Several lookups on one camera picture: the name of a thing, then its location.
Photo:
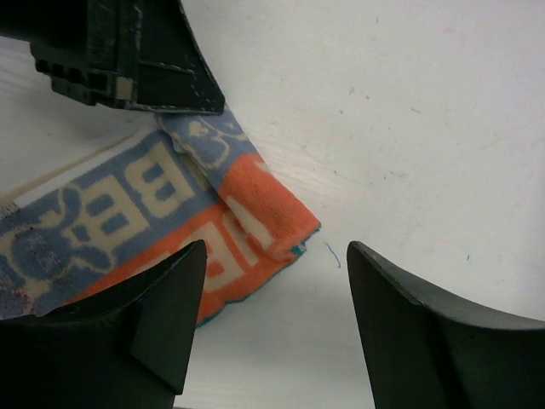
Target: black object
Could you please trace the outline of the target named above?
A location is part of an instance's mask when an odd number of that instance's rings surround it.
[[[361,243],[347,260],[377,409],[545,407],[545,322],[460,298]]]
[[[0,321],[0,407],[172,409],[205,268],[201,241],[44,317]]]
[[[87,105],[187,113],[225,105],[180,0],[2,0],[0,36],[29,42],[52,90]]]

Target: blue and orange towel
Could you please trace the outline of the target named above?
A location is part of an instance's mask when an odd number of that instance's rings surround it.
[[[304,252],[318,220],[228,109],[158,123],[0,207],[0,319],[44,315],[204,239],[203,323]]]

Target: black plastic piece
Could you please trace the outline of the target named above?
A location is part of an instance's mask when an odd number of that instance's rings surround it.
[[[0,407],[172,409],[183,391],[205,269],[199,241],[44,317],[0,321]]]
[[[54,92],[87,105],[222,113],[180,0],[2,0],[0,36],[31,43]]]
[[[347,260],[377,409],[545,407],[545,322],[460,298],[361,243]]]

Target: white table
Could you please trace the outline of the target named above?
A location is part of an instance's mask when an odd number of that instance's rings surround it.
[[[177,403],[373,407],[344,261],[353,239],[545,319],[545,3],[183,3],[238,120],[324,226],[296,265],[198,330]],[[0,194],[141,116],[54,95],[25,50],[0,40]]]

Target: orange towel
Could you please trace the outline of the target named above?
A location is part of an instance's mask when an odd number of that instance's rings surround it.
[[[204,239],[204,323],[304,252],[318,220],[271,175],[228,109],[158,122],[163,130],[0,208],[0,317],[46,314]]]

